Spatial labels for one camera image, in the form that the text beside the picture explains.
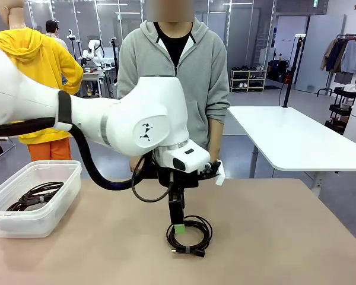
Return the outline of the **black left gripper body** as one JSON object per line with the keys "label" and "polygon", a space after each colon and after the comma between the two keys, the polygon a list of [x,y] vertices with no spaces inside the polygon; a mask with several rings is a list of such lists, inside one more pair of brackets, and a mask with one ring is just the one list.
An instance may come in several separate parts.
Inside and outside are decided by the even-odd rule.
{"label": "black left gripper body", "polygon": [[157,168],[157,177],[160,185],[167,188],[162,196],[157,198],[160,201],[168,194],[180,194],[182,205],[185,204],[185,189],[196,188],[199,185],[199,175],[197,171],[185,173],[166,167]]}

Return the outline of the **person's right hand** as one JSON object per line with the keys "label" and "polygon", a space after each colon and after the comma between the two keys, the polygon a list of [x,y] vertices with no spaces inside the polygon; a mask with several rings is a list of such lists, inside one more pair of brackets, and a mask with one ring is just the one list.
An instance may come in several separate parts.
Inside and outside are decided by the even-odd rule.
{"label": "person's right hand", "polygon": [[130,167],[130,171],[139,173],[142,170],[144,164],[144,159],[142,158],[142,156],[139,157],[131,157],[130,161],[129,161],[129,167]]}

